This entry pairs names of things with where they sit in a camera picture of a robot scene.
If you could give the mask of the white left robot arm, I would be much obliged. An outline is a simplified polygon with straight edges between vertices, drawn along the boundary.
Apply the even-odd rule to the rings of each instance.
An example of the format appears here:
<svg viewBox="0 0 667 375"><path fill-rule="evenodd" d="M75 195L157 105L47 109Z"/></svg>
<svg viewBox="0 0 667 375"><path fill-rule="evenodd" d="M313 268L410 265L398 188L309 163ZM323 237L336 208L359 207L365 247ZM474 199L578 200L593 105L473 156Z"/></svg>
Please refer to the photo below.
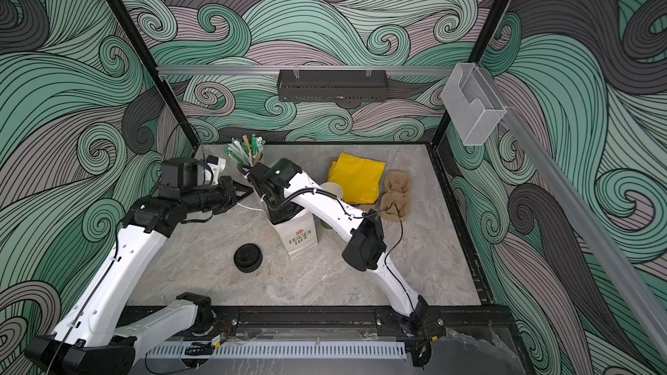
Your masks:
<svg viewBox="0 0 667 375"><path fill-rule="evenodd" d="M223 175L224 160L172 158L155 190L130 207L116 244L65 318L24 351L47 374L127 374L140 357L171 336L208 334L215 314L207 296L184 293L133 325L117 325L149 262L192 213L220 215L253 193Z"/></svg>

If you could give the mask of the white green paper bag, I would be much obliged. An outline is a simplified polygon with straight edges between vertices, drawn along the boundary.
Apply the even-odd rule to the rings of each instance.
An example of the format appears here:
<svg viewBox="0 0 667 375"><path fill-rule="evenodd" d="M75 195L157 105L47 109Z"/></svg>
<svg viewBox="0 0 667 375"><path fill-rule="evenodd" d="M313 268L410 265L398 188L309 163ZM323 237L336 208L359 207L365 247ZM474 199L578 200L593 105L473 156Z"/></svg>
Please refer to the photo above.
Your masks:
<svg viewBox="0 0 667 375"><path fill-rule="evenodd" d="M313 215L302 210L291 220L273 226L290 259L318 245Z"/></svg>

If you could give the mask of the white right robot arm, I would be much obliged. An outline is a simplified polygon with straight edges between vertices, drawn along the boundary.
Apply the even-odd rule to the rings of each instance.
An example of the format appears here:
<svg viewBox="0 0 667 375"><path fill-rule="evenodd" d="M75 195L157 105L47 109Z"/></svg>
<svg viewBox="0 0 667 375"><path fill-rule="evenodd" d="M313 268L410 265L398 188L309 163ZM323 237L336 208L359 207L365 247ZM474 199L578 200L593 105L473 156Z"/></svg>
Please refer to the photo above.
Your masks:
<svg viewBox="0 0 667 375"><path fill-rule="evenodd" d="M415 337L426 332L421 321L428 304L390 259L378 212L365 213L338 199L287 158L272 167L258 163L244 176L269 212L298 205L328 224L346 243L343 260L359 272L372 274L405 331Z"/></svg>

